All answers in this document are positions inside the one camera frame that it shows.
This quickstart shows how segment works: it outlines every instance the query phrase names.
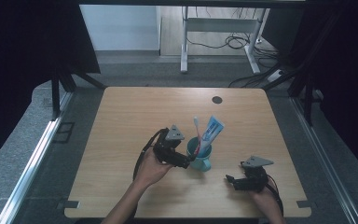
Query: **wooden tabletop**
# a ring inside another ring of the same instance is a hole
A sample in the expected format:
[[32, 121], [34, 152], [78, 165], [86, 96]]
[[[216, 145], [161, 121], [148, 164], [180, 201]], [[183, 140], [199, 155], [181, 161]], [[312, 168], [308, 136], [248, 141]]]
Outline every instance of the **wooden tabletop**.
[[[215, 96], [222, 98], [215, 104]], [[255, 155], [274, 161], [265, 169], [277, 182], [286, 217], [308, 217], [298, 208], [307, 197], [264, 91], [258, 89], [111, 87], [104, 92], [66, 208], [68, 217], [105, 217], [132, 181], [139, 153], [162, 128], [175, 124], [185, 135], [176, 148], [186, 154], [196, 136], [194, 116], [205, 130], [211, 115], [226, 127], [213, 142], [206, 173], [172, 168], [151, 186], [136, 217], [262, 217], [226, 175], [244, 178], [240, 161]]]

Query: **forearm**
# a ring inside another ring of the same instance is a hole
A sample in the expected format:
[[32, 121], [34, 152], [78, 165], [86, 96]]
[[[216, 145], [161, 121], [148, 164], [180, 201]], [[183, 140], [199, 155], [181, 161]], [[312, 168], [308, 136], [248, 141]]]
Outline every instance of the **forearm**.
[[103, 220], [102, 224], [124, 223], [132, 213], [146, 189], [147, 187], [145, 185], [139, 184], [138, 182], [132, 182], [126, 193]]

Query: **teal cup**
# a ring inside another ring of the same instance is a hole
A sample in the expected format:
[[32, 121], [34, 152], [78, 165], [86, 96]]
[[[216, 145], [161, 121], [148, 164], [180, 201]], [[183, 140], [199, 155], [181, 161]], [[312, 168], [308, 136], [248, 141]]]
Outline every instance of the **teal cup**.
[[[193, 137], [192, 139], [190, 139], [190, 141], [188, 141], [187, 143], [187, 156], [193, 155], [198, 145], [199, 145], [198, 137]], [[190, 166], [202, 172], [207, 172], [211, 170], [211, 163], [209, 162], [211, 152], [212, 152], [212, 145], [208, 146], [202, 157], [198, 156], [194, 161], [192, 161], [190, 163]]]

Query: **gray carpet floor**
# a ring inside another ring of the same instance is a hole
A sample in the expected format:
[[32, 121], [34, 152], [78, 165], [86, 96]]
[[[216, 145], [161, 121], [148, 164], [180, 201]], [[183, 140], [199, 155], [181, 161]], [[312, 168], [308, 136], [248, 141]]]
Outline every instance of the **gray carpet floor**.
[[[249, 64], [238, 62], [238, 59], [228, 59], [225, 63], [199, 60], [189, 64], [185, 75], [179, 72], [180, 64], [176, 58], [167, 58], [164, 62], [153, 60], [152, 63], [147, 60], [142, 63], [101, 63], [102, 73], [91, 76], [107, 86], [225, 88], [234, 79], [252, 73]], [[66, 133], [55, 135], [55, 142], [49, 147], [14, 223], [77, 222], [64, 216], [62, 204], [69, 196], [103, 90], [74, 78], [77, 89], [62, 120], [62, 128], [72, 127], [72, 134], [68, 141], [64, 141]], [[288, 218], [287, 223], [349, 223], [296, 116], [286, 93], [289, 85], [290, 80], [268, 91], [268, 98], [310, 201], [312, 215]], [[32, 104], [0, 151], [0, 212], [50, 119], [49, 95], [49, 83], [34, 90]], [[314, 129], [358, 207], [358, 161], [325, 120], [318, 104], [313, 105], [312, 111]], [[95, 222], [98, 220], [85, 220], [85, 223]], [[218, 223], [242, 222], [218, 220]]]

